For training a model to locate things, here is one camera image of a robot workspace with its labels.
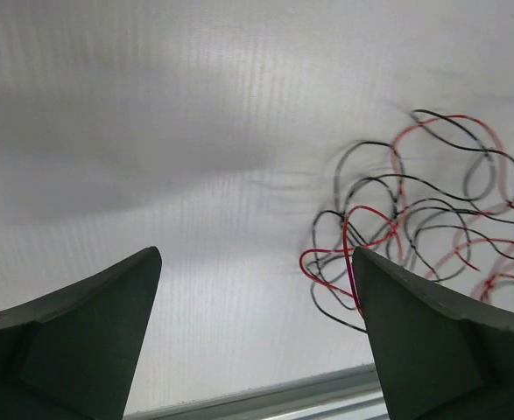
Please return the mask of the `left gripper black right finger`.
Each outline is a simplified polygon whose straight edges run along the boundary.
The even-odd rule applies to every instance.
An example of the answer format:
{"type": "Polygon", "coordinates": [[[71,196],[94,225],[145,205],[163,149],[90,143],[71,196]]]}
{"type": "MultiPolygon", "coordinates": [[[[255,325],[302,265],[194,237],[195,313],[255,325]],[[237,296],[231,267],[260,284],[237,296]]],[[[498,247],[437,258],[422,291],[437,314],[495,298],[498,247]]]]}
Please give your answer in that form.
{"type": "Polygon", "coordinates": [[[514,419],[514,312],[366,248],[352,268],[390,418],[514,419]]]}

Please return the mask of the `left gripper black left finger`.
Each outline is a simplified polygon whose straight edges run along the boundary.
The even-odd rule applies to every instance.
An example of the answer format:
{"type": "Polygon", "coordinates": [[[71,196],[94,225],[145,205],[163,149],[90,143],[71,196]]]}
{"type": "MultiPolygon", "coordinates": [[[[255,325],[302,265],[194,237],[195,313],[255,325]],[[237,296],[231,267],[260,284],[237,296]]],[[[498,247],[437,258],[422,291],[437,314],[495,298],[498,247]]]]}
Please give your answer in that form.
{"type": "Polygon", "coordinates": [[[0,311],[0,419],[121,419],[158,290],[161,254],[0,311]]]}

